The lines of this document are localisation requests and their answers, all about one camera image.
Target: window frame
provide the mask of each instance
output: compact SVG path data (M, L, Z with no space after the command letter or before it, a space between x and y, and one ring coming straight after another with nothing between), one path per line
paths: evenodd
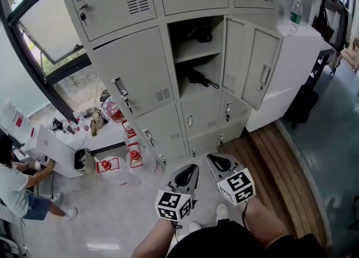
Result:
M65 63L63 66L59 67L48 75L43 73L41 66L39 66L30 49L27 47L23 34L18 26L20 18L39 1L40 0L22 0L22 2L19 3L19 5L12 11L8 0L0 0L0 19L15 53L17 54L25 70L36 83L37 87L53 104L53 106L65 117L65 119L69 119L77 123L77 120L75 120L73 117L73 109L56 92L53 85L63 80L64 78L71 76L77 71L88 67L92 64L92 62L88 55L85 53ZM46 52L44 52L36 44L36 42L32 42L36 47L39 48L40 52L42 52L42 54L46 56L46 58L52 64L65 59L67 56L83 48L83 46L81 48L76 48L66 54L64 57L58 59L57 62L54 62L51 58L49 58Z

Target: trash bin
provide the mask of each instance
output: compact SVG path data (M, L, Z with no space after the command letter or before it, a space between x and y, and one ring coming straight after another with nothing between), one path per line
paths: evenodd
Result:
M75 153L75 169L83 174L95 172L95 159L85 149L80 149Z

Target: open locker door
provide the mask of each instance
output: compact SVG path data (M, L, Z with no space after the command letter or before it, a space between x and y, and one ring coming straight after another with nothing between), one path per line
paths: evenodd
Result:
M221 85L257 110L268 88L282 36L231 16L224 17Z

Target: denim shorts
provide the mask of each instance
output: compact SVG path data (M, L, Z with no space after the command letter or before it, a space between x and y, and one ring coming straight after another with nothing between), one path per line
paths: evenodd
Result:
M29 194L29 209L23 219L45 220L50 209L50 200Z

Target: black bag on floor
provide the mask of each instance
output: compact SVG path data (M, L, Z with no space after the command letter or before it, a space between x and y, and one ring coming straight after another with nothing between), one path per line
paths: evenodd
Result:
M296 128L299 123L306 123L310 110L318 101L318 94L312 90L300 90L288 108L284 118L292 122L292 127Z

